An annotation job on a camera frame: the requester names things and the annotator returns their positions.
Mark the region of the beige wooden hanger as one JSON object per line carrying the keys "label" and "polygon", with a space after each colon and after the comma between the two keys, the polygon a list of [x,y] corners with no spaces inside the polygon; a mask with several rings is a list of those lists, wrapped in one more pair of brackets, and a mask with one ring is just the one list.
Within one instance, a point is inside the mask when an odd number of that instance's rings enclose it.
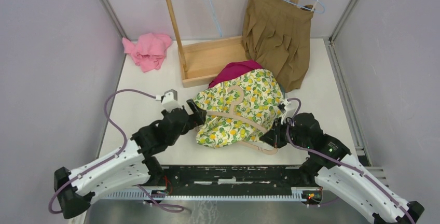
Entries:
{"label": "beige wooden hanger", "polygon": [[[235,107],[237,105],[239,105],[241,102],[243,102],[243,100],[244,100],[244,91],[239,86],[232,86],[232,87],[229,87],[227,89],[227,92],[232,92],[232,91],[236,91],[239,96],[238,96],[238,98],[235,101],[231,102],[231,107],[230,107],[230,110],[228,112],[207,111],[207,115],[208,116],[221,116],[221,117],[226,117],[226,118],[230,118],[230,119],[234,119],[234,120],[239,120],[239,121],[242,121],[244,123],[249,124],[250,126],[252,126],[254,128],[257,128],[259,131],[261,131],[263,133],[266,133],[267,129],[265,129],[261,125],[255,123],[255,122],[253,122],[253,121],[251,121],[249,119],[246,119],[244,117],[235,115],[233,113]],[[278,150],[279,150],[278,148],[273,148],[272,150],[264,149],[264,148],[262,148],[260,146],[257,146],[255,144],[251,144],[249,142],[244,142],[244,141],[239,141],[238,144],[240,144],[241,146],[244,146],[244,147],[256,150],[258,152],[264,153],[266,155],[270,155],[270,156],[271,155],[275,155],[278,152]]]}

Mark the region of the yellow patterned cloth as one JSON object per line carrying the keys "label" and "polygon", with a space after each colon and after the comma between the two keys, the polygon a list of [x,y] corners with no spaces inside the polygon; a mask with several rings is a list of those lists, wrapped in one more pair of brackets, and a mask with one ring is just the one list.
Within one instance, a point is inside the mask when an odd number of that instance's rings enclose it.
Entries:
{"label": "yellow patterned cloth", "polygon": [[[267,131],[282,113],[278,105],[284,100],[272,72],[255,69],[235,79],[221,82],[194,97],[194,101],[206,111],[228,112],[231,102],[238,98],[236,91],[227,92],[232,86],[244,91],[244,100],[233,111],[235,115],[249,119]],[[264,133],[239,120],[221,116],[206,116],[205,124],[196,134],[199,145],[222,148],[239,141],[258,142]]]}

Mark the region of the wooden clothes rack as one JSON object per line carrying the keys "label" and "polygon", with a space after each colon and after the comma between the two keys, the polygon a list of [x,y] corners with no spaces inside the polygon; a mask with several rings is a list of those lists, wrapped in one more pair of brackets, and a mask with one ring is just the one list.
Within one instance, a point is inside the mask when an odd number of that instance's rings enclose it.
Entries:
{"label": "wooden clothes rack", "polygon": [[[294,0],[285,1],[290,2],[291,4],[300,8],[306,6],[301,6],[299,5],[298,1]],[[242,31],[241,35],[237,37],[183,45],[178,32],[172,1],[166,0],[166,3],[174,34],[176,36],[178,56],[181,65],[182,82],[185,88],[199,86],[211,82],[229,63],[249,60],[246,57],[242,42]],[[247,4],[248,0],[242,16],[243,21]]]}

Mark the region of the magenta cloth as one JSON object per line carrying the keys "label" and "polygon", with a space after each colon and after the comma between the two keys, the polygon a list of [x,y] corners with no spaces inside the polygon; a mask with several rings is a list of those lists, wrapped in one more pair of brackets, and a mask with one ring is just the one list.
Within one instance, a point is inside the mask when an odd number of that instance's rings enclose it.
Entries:
{"label": "magenta cloth", "polygon": [[252,60],[229,63],[209,83],[208,88],[212,88],[221,82],[235,79],[255,69],[262,69],[262,68],[263,67],[260,64]]}

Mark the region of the brown skirt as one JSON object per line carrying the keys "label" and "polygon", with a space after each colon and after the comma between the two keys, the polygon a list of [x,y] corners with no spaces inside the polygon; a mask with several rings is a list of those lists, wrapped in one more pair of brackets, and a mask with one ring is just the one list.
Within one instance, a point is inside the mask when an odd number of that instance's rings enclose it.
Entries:
{"label": "brown skirt", "polygon": [[246,57],[273,73],[290,92],[300,89],[310,64],[312,5],[248,0],[242,42]]}

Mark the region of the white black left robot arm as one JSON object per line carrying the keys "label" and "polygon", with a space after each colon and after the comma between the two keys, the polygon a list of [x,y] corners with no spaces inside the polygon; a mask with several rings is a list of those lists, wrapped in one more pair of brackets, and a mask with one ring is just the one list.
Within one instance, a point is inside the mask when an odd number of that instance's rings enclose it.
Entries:
{"label": "white black left robot arm", "polygon": [[164,170],[155,155],[206,121],[206,110],[193,100],[187,100],[187,104],[192,114],[184,106],[164,109],[162,119],[140,128],[115,151],[73,170],[57,169],[53,199],[60,205],[59,213],[71,219],[115,191],[143,184],[159,185]]}

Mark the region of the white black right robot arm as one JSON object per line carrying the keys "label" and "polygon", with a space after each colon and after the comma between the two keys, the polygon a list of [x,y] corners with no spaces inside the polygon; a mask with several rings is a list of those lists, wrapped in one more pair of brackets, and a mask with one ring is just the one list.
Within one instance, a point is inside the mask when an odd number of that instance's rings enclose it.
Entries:
{"label": "white black right robot arm", "polygon": [[274,148],[290,144],[306,151],[309,158],[300,166],[301,183],[331,191],[369,223],[416,223],[425,210],[381,183],[346,145],[323,132],[312,113],[276,119],[260,141]]}

